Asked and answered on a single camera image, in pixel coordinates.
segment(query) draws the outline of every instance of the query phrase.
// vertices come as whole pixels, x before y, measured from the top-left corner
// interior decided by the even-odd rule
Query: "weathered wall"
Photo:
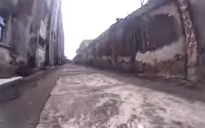
[[[173,1],[156,4],[152,1],[118,19],[77,58],[103,68],[185,77],[185,38],[178,8]]]
[[[175,3],[161,6],[143,16],[147,21],[146,52],[138,51],[136,63],[144,73],[185,77],[185,39]]]
[[[205,79],[205,0],[189,0],[189,2],[199,43],[197,74],[200,79]]]
[[[9,77],[15,74],[15,67],[10,64],[11,61],[10,51],[0,47],[0,78]]]
[[[63,63],[61,0],[0,0],[0,15],[5,20],[0,41],[1,77],[8,76],[12,65],[16,68],[10,74],[23,76],[45,67],[46,52],[51,66]]]

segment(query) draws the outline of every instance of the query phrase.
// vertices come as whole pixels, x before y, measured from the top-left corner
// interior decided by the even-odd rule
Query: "sky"
[[[65,56],[75,57],[82,40],[97,38],[140,5],[140,0],[63,0]]]

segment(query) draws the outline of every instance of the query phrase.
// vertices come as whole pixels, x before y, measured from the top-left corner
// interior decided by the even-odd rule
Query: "wet pavement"
[[[60,76],[36,128],[205,128],[205,91],[75,65]]]

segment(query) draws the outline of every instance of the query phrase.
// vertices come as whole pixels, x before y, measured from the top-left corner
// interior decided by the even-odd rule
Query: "tall building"
[[[0,0],[0,78],[63,60],[61,0]]]

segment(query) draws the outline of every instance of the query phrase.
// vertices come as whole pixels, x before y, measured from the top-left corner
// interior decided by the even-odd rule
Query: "building wall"
[[[10,51],[6,48],[0,47],[0,78],[9,77],[15,74],[15,66],[11,65],[12,58]]]
[[[198,67],[197,74],[200,79],[205,79],[205,0],[189,0],[191,14],[197,29],[198,37]]]
[[[164,1],[118,19],[95,39],[82,55],[91,65],[144,74],[180,77],[186,75],[183,27],[176,4]]]
[[[138,70],[166,77],[185,77],[185,38],[174,2],[143,16],[147,20],[146,51],[137,52]]]
[[[0,16],[5,20],[0,40],[0,78],[27,76],[64,59],[60,5],[61,0],[0,0]]]

